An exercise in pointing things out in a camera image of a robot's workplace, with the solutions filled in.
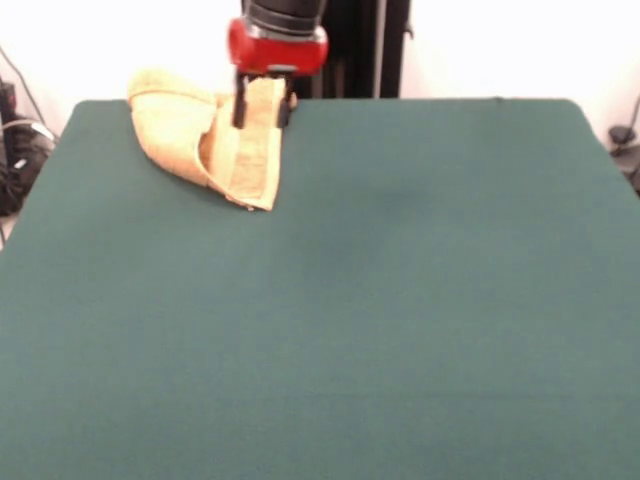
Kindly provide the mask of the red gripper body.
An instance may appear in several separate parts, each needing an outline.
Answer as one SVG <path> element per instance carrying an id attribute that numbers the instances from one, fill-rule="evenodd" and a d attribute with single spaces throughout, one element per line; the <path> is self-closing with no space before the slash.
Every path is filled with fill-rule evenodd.
<path id="1" fill-rule="evenodd" d="M 231 63 L 243 74 L 312 76 L 325 64 L 329 41 L 325 29 L 310 36 L 277 34 L 235 18 L 228 30 Z"/>

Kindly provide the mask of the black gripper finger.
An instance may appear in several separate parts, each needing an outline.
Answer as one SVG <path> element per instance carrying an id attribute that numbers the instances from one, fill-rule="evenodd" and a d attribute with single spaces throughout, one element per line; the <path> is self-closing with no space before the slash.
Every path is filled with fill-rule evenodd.
<path id="1" fill-rule="evenodd" d="M 280 100 L 277 125 L 287 126 L 291 115 L 291 99 L 293 96 L 293 83 L 290 76 L 285 76 L 284 80 L 284 93 Z"/>
<path id="2" fill-rule="evenodd" d="M 246 116 L 246 85 L 247 76 L 237 73 L 235 78 L 236 95 L 234 100 L 233 125 L 243 126 Z"/>

